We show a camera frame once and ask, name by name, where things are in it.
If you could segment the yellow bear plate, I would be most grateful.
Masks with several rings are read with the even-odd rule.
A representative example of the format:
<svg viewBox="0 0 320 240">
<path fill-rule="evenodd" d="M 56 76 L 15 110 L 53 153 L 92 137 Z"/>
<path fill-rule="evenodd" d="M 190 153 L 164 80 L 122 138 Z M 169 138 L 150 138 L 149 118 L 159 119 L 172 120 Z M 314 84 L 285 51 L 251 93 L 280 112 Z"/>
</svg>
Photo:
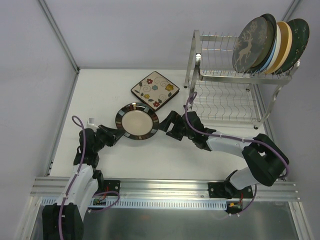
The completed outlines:
<svg viewBox="0 0 320 240">
<path fill-rule="evenodd" d="M 279 28 L 280 35 L 281 35 L 279 51 L 278 51 L 278 54 L 276 55 L 276 58 L 273 64 L 270 64 L 266 69 L 266 71 L 264 72 L 265 74 L 275 73 L 277 70 L 279 70 L 280 67 L 284 64 L 291 50 L 291 46 L 293 42 L 293 34 L 292 34 L 291 27 L 289 26 L 288 23 L 284 21 L 278 21 L 277 27 Z"/>
</svg>

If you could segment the blue bear plate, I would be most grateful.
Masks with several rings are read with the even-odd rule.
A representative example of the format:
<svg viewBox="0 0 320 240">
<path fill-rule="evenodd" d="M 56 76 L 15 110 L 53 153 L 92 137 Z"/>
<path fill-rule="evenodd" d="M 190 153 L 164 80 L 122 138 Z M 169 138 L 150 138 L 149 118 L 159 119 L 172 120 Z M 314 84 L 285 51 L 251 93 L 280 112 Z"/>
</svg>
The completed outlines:
<svg viewBox="0 0 320 240">
<path fill-rule="evenodd" d="M 265 71 L 267 69 L 267 67 L 269 66 L 273 56 L 274 56 L 274 53 L 275 53 L 275 50 L 276 50 L 276 44 L 273 45 L 273 48 L 272 48 L 272 51 L 267 59 L 267 61 L 264 63 L 264 65 L 257 71 L 258 73 L 262 73 L 263 71 Z"/>
</svg>

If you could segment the brown rimmed cream plate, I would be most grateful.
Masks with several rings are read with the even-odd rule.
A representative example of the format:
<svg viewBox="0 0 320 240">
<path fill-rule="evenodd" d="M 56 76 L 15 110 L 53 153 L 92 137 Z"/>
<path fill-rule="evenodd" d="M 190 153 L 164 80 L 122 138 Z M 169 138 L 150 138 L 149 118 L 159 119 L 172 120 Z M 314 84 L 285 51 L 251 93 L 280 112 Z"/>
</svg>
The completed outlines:
<svg viewBox="0 0 320 240">
<path fill-rule="evenodd" d="M 264 70 L 264 66 L 267 64 L 272 51 L 274 49 L 274 44 L 277 38 L 277 22 L 275 17 L 270 13 L 265 13 L 261 15 L 267 22 L 267 35 L 266 41 L 263 47 L 263 51 L 260 54 L 259 58 L 255 61 L 253 66 L 250 68 L 250 72 L 257 73 Z"/>
</svg>

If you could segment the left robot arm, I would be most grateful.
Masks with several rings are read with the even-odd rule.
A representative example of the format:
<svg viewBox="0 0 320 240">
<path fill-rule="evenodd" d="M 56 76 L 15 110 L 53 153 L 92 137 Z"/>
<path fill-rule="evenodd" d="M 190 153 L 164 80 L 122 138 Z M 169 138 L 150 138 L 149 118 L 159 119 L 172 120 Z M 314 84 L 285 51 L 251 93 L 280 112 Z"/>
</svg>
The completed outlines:
<svg viewBox="0 0 320 240">
<path fill-rule="evenodd" d="M 112 147 L 124 130 L 99 125 L 79 132 L 79 146 L 73 161 L 72 176 L 62 194 L 42 210 L 42 231 L 45 240 L 81 240 L 84 218 L 91 200 L 100 196 L 120 198 L 118 190 L 106 190 L 103 173 L 97 169 L 98 152 Z"/>
</svg>

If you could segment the grey reindeer plate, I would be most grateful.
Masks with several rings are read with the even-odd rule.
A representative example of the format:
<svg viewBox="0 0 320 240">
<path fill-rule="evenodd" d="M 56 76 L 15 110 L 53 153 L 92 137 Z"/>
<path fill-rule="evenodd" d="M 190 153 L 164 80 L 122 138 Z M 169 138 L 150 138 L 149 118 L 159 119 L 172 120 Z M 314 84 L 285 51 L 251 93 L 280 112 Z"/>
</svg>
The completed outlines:
<svg viewBox="0 0 320 240">
<path fill-rule="evenodd" d="M 256 17 L 242 30 L 233 48 L 232 66 L 237 73 L 247 73 L 263 52 L 268 37 L 268 23 Z"/>
</svg>

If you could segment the cream bear plate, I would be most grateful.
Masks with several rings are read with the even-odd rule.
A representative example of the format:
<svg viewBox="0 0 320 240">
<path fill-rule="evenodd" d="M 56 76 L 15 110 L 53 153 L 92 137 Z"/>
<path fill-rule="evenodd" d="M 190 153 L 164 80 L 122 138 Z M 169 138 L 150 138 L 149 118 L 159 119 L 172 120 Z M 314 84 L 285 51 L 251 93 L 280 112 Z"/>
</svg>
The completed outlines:
<svg viewBox="0 0 320 240">
<path fill-rule="evenodd" d="M 270 64 L 268 65 L 266 70 L 263 71 L 264 74 L 267 74 L 268 71 L 271 69 L 271 67 L 274 65 L 274 63 L 275 63 L 275 61 L 276 61 L 276 59 L 278 57 L 279 51 L 280 51 L 281 41 L 282 41 L 281 30 L 280 30 L 280 27 L 279 27 L 279 23 L 277 22 L 276 23 L 276 39 L 275 39 L 275 42 L 274 42 L 274 44 L 276 44 L 276 48 L 275 48 L 275 52 L 274 52 L 274 55 L 273 55 L 273 58 L 272 58 Z"/>
</svg>

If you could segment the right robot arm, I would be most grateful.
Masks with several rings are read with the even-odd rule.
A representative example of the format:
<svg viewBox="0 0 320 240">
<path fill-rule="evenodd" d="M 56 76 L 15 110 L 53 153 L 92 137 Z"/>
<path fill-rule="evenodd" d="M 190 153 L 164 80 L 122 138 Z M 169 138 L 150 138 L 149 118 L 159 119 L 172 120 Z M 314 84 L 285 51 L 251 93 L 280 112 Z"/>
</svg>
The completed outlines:
<svg viewBox="0 0 320 240">
<path fill-rule="evenodd" d="M 212 187 L 214 195 L 220 198 L 236 198 L 243 189 L 256 184 L 271 187 L 281 174 L 289 172 L 289 159 L 262 133 L 255 137 L 225 135 L 205 127 L 194 111 L 183 115 L 171 111 L 159 124 L 159 129 L 179 141 L 186 137 L 201 150 L 224 152 L 245 160 L 245 168 L 234 170 L 223 182 Z"/>
</svg>

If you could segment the striped rim round plate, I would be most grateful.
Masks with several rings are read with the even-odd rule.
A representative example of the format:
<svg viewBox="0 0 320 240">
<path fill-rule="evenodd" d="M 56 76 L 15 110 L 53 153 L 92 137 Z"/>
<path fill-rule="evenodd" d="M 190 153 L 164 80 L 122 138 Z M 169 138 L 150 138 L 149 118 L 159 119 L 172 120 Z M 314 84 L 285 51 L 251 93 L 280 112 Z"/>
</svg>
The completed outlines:
<svg viewBox="0 0 320 240">
<path fill-rule="evenodd" d="M 115 116 L 118 130 L 124 131 L 124 136 L 136 141 L 153 137 L 160 125 L 155 111 L 141 102 L 133 102 L 122 107 Z"/>
</svg>

